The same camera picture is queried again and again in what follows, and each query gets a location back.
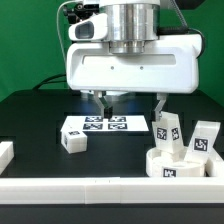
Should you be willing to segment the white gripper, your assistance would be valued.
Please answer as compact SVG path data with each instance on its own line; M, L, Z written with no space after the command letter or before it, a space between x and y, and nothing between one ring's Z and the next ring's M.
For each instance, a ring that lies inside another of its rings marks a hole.
M105 40L108 28L104 13L72 25L69 38L74 43L66 62L68 85L95 91L102 118L111 118L113 113L104 91L157 93L152 120L159 121L167 93L191 93L198 87L200 35L162 35L145 42L140 54L113 54Z

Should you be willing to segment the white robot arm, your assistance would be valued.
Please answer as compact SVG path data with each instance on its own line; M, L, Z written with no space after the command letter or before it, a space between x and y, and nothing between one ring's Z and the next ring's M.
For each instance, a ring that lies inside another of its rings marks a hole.
M198 58L205 40L187 25L159 26L160 0L100 0L99 12L69 28L67 83L92 91L104 118L113 108L104 94L191 93L199 85Z

